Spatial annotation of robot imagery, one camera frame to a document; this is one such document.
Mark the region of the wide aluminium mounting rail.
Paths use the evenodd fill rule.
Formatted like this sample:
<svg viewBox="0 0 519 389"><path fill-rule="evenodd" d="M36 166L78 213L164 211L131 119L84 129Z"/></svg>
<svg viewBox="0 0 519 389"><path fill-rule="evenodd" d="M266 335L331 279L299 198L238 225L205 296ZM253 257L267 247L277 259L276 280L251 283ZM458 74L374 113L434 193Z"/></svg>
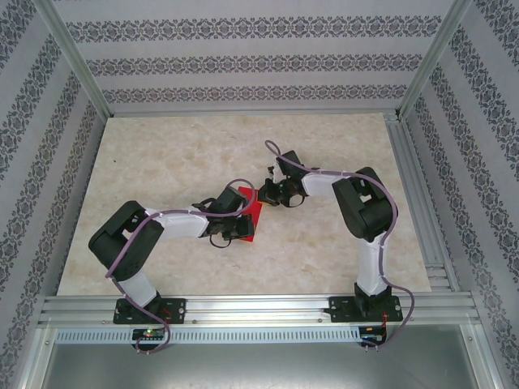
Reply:
<svg viewBox="0 0 519 389"><path fill-rule="evenodd" d="M468 292L397 294L409 325L480 324L480 313ZM328 294L185 296L187 327L310 327L333 325ZM116 296L47 297L39 327L112 327Z"/></svg>

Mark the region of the aluminium frame post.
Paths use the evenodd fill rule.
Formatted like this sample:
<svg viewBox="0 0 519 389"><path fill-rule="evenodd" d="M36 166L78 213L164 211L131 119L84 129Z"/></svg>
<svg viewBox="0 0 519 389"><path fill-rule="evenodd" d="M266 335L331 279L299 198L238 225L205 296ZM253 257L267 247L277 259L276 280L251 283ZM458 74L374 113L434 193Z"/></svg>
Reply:
<svg viewBox="0 0 519 389"><path fill-rule="evenodd" d="M463 19L471 3L472 0L453 0L452 5L439 26L438 32L402 98L397 110L397 116L401 121L409 116L414 102L418 99L429 75L434 70L436 63L440 60L445 48L448 46L449 40L452 38L458 24Z"/></svg>
<svg viewBox="0 0 519 389"><path fill-rule="evenodd" d="M37 12L44 20L46 27L58 43L60 50L67 59L71 69L74 71L81 85L88 94L89 100L94 105L101 120L106 123L113 117L113 112L109 107L103 93L94 79L86 60L79 51L72 35L70 34L65 22L59 15L53 0L32 0Z"/></svg>

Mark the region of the thin aluminium wall rail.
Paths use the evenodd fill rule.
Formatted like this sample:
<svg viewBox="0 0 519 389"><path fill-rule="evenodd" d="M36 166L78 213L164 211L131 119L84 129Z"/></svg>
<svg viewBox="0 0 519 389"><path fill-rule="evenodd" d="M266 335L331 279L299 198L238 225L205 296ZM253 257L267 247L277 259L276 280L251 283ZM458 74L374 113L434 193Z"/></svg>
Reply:
<svg viewBox="0 0 519 389"><path fill-rule="evenodd" d="M257 109L257 110L185 110L115 113L114 118L213 117L213 116L272 116L272 115L342 115L381 113L396 116L396 109Z"/></svg>

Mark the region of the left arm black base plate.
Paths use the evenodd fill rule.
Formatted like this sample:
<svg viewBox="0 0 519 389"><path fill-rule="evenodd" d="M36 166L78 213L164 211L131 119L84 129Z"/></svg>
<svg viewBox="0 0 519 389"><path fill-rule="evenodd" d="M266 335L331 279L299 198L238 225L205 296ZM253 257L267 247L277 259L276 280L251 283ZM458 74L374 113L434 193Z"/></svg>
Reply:
<svg viewBox="0 0 519 389"><path fill-rule="evenodd" d="M183 324L187 301L181 298L157 297L144 309L168 324ZM113 322L115 324L158 324L141 310L135 308L127 299L118 299L115 305Z"/></svg>

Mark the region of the red square paper sheet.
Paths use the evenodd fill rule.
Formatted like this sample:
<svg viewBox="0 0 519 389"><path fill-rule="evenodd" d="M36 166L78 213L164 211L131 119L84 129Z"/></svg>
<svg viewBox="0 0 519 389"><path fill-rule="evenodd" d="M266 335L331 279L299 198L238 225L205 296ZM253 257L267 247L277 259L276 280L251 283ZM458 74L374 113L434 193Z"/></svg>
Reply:
<svg viewBox="0 0 519 389"><path fill-rule="evenodd" d="M252 193L252 189L245 186L240 186L238 188L238 191L242 195L244 195L248 200L252 199L252 205L244 212L244 214L251 216L252 223L254 226L254 232L249 237L242 237L241 240L245 242L253 242L255 238L255 233L258 228L258 223L260 221L260 215L263 204L258 201L258 191Z"/></svg>

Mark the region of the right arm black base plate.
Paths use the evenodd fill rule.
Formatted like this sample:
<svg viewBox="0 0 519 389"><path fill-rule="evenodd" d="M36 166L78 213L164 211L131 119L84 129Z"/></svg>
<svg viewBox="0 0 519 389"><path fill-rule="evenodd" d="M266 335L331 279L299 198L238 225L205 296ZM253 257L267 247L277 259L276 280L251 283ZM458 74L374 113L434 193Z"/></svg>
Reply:
<svg viewBox="0 0 519 389"><path fill-rule="evenodd" d="M324 312L330 315L333 323L371 323L382 322L383 318L390 323L403 321L403 313L398 309L401 305L396 296L375 306L360 308L351 296L335 296L328 299L329 307Z"/></svg>

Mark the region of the grey sheet metal tray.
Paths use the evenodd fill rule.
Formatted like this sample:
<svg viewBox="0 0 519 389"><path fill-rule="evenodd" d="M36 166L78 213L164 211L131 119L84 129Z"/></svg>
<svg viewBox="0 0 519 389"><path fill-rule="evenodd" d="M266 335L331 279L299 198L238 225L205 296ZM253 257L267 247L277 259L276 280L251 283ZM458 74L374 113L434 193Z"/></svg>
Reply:
<svg viewBox="0 0 519 389"><path fill-rule="evenodd" d="M460 354L423 359L351 344L58 345L43 389L480 389Z"/></svg>

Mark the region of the aluminium side rail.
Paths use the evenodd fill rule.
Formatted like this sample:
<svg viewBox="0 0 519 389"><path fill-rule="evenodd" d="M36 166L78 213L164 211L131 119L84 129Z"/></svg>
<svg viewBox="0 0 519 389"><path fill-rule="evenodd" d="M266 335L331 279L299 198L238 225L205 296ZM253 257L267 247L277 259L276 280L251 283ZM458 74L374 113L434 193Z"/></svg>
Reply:
<svg viewBox="0 0 519 389"><path fill-rule="evenodd" d="M386 113L384 122L392 145L418 244L435 292L460 292L448 248L435 215L421 165L409 132L395 113Z"/></svg>

